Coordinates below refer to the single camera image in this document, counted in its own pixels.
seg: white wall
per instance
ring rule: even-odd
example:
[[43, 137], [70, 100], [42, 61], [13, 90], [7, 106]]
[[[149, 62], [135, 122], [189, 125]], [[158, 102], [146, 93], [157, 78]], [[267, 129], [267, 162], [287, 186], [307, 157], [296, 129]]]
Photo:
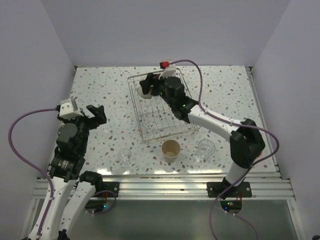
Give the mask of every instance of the white wall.
[[[74, 68], [39, 0], [0, 1], [0, 239], [20, 237], [37, 172], [8, 144], [20, 115], [52, 108], [70, 92]], [[19, 123], [13, 141], [23, 156], [43, 169], [57, 135], [56, 112]]]
[[74, 65], [253, 66], [290, 0], [41, 0]]
[[308, 239], [320, 235], [320, 1], [291, 0], [253, 68], [266, 122], [279, 137]]

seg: paper cup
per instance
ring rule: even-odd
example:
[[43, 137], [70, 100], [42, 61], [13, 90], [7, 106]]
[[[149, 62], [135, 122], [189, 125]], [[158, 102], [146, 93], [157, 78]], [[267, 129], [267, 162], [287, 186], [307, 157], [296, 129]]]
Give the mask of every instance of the paper cup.
[[176, 140], [167, 140], [162, 144], [163, 159], [168, 164], [172, 164], [180, 154], [180, 144]]

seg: cable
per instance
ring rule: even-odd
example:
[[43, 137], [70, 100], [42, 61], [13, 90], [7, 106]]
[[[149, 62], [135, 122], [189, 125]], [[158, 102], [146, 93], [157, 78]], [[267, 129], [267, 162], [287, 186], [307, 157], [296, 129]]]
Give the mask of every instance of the cable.
[[240, 215], [238, 215], [238, 214], [234, 214], [234, 213], [225, 211], [225, 210], [223, 210], [223, 209], [222, 209], [221, 207], [219, 207], [219, 206], [214, 206], [214, 207], [215, 207], [215, 209], [218, 209], [218, 210], [220, 210], [220, 211], [223, 211], [223, 212], [226, 213], [226, 214], [229, 214], [229, 215], [231, 215], [231, 216], [233, 216], [233, 217], [239, 218], [239, 219], [241, 219], [242, 221], [245, 221], [245, 222], [253, 229], [256, 239], [259, 239], [259, 235], [258, 235], [258, 232], [256, 231], [255, 227], [254, 227], [254, 226], [252, 225], [252, 223], [249, 222], [246, 218], [244, 218], [243, 216], [240, 216]]
[[57, 109], [55, 108], [49, 108], [49, 109], [41, 109], [41, 110], [35, 110], [35, 111], [30, 111], [28, 113], [23, 114], [22, 116], [18, 117], [10, 126], [9, 128], [9, 133], [8, 133], [8, 141], [9, 141], [9, 145], [10, 148], [12, 149], [12, 151], [14, 152], [14, 154], [20, 158], [22, 161], [24, 161], [26, 164], [28, 164], [29, 166], [31, 166], [32, 168], [34, 168], [35, 170], [37, 170], [39, 173], [41, 173], [48, 181], [49, 181], [49, 185], [50, 185], [50, 199], [46, 205], [46, 208], [44, 210], [43, 216], [41, 218], [40, 224], [39, 224], [39, 229], [38, 232], [36, 233], [36, 235], [38, 236], [36, 238], [39, 239], [40, 238], [40, 234], [41, 234], [41, 230], [42, 230], [42, 226], [44, 225], [46, 216], [48, 214], [51, 202], [52, 202], [52, 198], [54, 196], [54, 184], [50, 178], [49, 175], [47, 175], [47, 172], [42, 170], [41, 168], [39, 168], [38, 166], [34, 165], [32, 162], [28, 161], [27, 159], [25, 159], [15, 148], [13, 142], [12, 142], [12, 132], [14, 130], [15, 125], [23, 118], [25, 118], [26, 116], [32, 115], [32, 114], [36, 114], [36, 113], [42, 113], [42, 112], [49, 112], [49, 111], [57, 111]]
[[106, 214], [106, 213], [110, 212], [110, 211], [114, 208], [114, 206], [116, 205], [117, 196], [116, 196], [116, 194], [115, 194], [113, 191], [109, 191], [109, 190], [98, 191], [98, 192], [96, 192], [92, 197], [97, 196], [97, 195], [99, 195], [99, 194], [103, 194], [103, 193], [111, 194], [111, 195], [114, 197], [114, 201], [113, 201], [113, 203], [112, 203], [112, 205], [111, 205], [110, 207], [108, 207], [107, 209], [103, 209], [103, 210], [100, 211], [100, 212], [94, 212], [94, 213], [93, 213], [94, 215]]
[[[213, 225], [212, 225], [212, 212], [213, 212], [213, 209], [214, 209], [215, 204], [218, 202], [218, 199], [219, 199], [221, 196], [223, 196], [227, 191], [229, 191], [232, 187], [234, 187], [239, 181], [241, 181], [241, 180], [250, 172], [250, 170], [251, 170], [251, 168], [252, 168], [253, 166], [255, 166], [255, 165], [258, 164], [258, 163], [261, 163], [262, 161], [264, 161], [264, 160], [272, 157], [274, 154], [276, 154], [276, 152], [279, 150], [280, 143], [279, 143], [278, 138], [277, 138], [272, 132], [270, 132], [270, 131], [262, 128], [262, 127], [252, 126], [252, 125], [244, 125], [244, 124], [239, 124], [239, 123], [230, 122], [230, 121], [228, 121], [228, 120], [225, 120], [225, 119], [223, 119], [223, 118], [220, 118], [220, 117], [218, 117], [218, 116], [216, 116], [216, 115], [214, 115], [214, 114], [206, 111], [206, 109], [205, 109], [205, 108], [202, 106], [202, 104], [201, 104], [201, 96], [202, 96], [202, 91], [203, 91], [203, 85], [204, 85], [204, 83], [203, 83], [203, 76], [202, 76], [200, 67], [199, 67], [194, 61], [189, 60], [189, 59], [182, 59], [182, 60], [172, 61], [172, 62], [169, 63], [169, 65], [177, 64], [177, 63], [182, 63], [182, 62], [188, 62], [188, 63], [193, 64], [193, 65], [196, 67], [196, 69], [198, 70], [198, 72], [199, 72], [199, 75], [200, 75], [200, 93], [199, 93], [198, 102], [199, 102], [199, 107], [200, 107], [200, 109], [201, 109], [202, 111], [204, 111], [204, 112], [205, 112], [206, 114], [208, 114], [210, 117], [212, 117], [212, 118], [214, 118], [214, 119], [216, 119], [216, 120], [219, 120], [219, 121], [221, 121], [221, 122], [223, 122], [223, 123], [225, 123], [225, 124], [231, 124], [231, 125], [234, 125], [234, 126], [237, 126], [237, 127], [249, 128], [249, 129], [256, 129], [256, 130], [259, 130], [259, 131], [263, 131], [263, 132], [269, 134], [270, 136], [272, 136], [273, 139], [274, 139], [275, 142], [276, 142], [276, 148], [275, 148], [275, 150], [274, 150], [273, 152], [271, 152], [271, 153], [268, 154], [267, 156], [265, 156], [265, 157], [263, 157], [263, 158], [255, 161], [255, 162], [252, 164], [252, 166], [251, 166], [250, 168], [248, 168], [248, 170], [247, 170], [237, 181], [235, 181], [233, 184], [231, 184], [229, 187], [227, 187], [224, 191], [222, 191], [222, 192], [215, 198], [215, 200], [213, 201], [213, 204], [212, 204], [212, 206], [211, 206], [211, 208], [210, 208], [210, 212], [209, 212], [209, 224], [210, 224], [210, 229], [211, 229], [211, 233], [212, 233], [213, 237], [214, 237], [216, 240], [218, 240], [218, 236], [216, 235], [216, 233], [215, 233], [215, 231], [214, 231], [214, 228], [213, 228]], [[239, 216], [239, 215], [236, 215], [236, 216], [237, 216], [238, 218], [244, 220], [245, 222], [247, 222], [247, 223], [253, 228], [254, 233], [255, 233], [255, 237], [256, 237], [256, 239], [258, 240], [258, 239], [259, 239], [259, 235], [258, 235], [258, 232], [256, 231], [256, 229], [254, 228], [254, 226], [253, 226], [250, 222], [248, 222], [245, 218], [243, 218], [242, 216]]]

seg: metal frame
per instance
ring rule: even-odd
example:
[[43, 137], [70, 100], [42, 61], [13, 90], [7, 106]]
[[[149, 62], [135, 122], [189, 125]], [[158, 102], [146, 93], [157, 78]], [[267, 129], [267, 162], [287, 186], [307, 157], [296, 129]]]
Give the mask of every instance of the metal frame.
[[22, 226], [22, 230], [21, 230], [19, 239], [24, 239], [31, 232], [32, 227], [34, 226], [35, 218], [37, 216], [37, 211], [40, 210], [40, 208], [39, 208], [40, 201], [41, 200], [39, 198], [31, 199], [30, 204], [29, 204], [29, 208], [26, 212], [26, 217], [24, 220], [24, 224]]
[[295, 233], [299, 240], [307, 240], [307, 235], [302, 224], [301, 217], [299, 215], [297, 204], [295, 200], [287, 200], [288, 208], [290, 211], [292, 223], [295, 229]]
[[[250, 86], [251, 86], [251, 89], [252, 89], [252, 92], [253, 92], [253, 96], [254, 96], [254, 100], [255, 100], [256, 106], [258, 108], [258, 112], [259, 112], [259, 115], [260, 115], [260, 119], [261, 119], [263, 128], [268, 130], [266, 119], [265, 119], [265, 116], [263, 114], [262, 107], [261, 107], [261, 104], [260, 104], [260, 101], [259, 101], [259, 98], [258, 98], [258, 93], [257, 93], [257, 89], [256, 89], [256, 86], [255, 86], [254, 78], [253, 78], [253, 75], [252, 75], [252, 72], [251, 72], [251, 68], [250, 67], [246, 67], [245, 71], [246, 71], [246, 74], [248, 76], [248, 80], [250, 82]], [[268, 142], [267, 145], [268, 145], [268, 147], [270, 149], [270, 152], [273, 152], [274, 148], [273, 148], [273, 145], [272, 145], [272, 142], [271, 142], [270, 135], [266, 134], [265, 136], [266, 136], [266, 140]], [[272, 160], [274, 162], [275, 168], [277, 169], [277, 171], [279, 171], [279, 166], [278, 166], [278, 163], [277, 163], [277, 160], [276, 160], [276, 156], [272, 156]]]
[[[154, 175], [108, 175], [104, 182], [120, 183], [119, 200], [208, 200], [207, 182], [221, 182], [225, 174], [154, 174]], [[280, 174], [250, 173], [252, 198], [248, 200], [294, 200], [289, 180]], [[46, 180], [36, 182], [32, 198], [44, 199], [48, 189]]]

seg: black bracket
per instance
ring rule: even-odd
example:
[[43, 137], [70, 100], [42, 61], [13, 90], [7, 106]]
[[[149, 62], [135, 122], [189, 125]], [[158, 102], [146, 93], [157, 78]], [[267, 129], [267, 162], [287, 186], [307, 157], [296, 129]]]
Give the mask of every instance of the black bracket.
[[57, 240], [70, 240], [70, 238], [67, 236], [67, 230], [63, 229], [62, 231], [59, 231]]
[[116, 197], [118, 197], [119, 194], [119, 187], [120, 183], [118, 181], [104, 181], [103, 182], [103, 188], [105, 190], [109, 190], [115, 194]]
[[[218, 195], [223, 191], [224, 185], [222, 182], [207, 182], [206, 183], [206, 190], [208, 192], [209, 198], [216, 198]], [[231, 188], [229, 191], [227, 191], [222, 198], [251, 198], [252, 192], [250, 183], [247, 181], [243, 181], [239, 186]]]

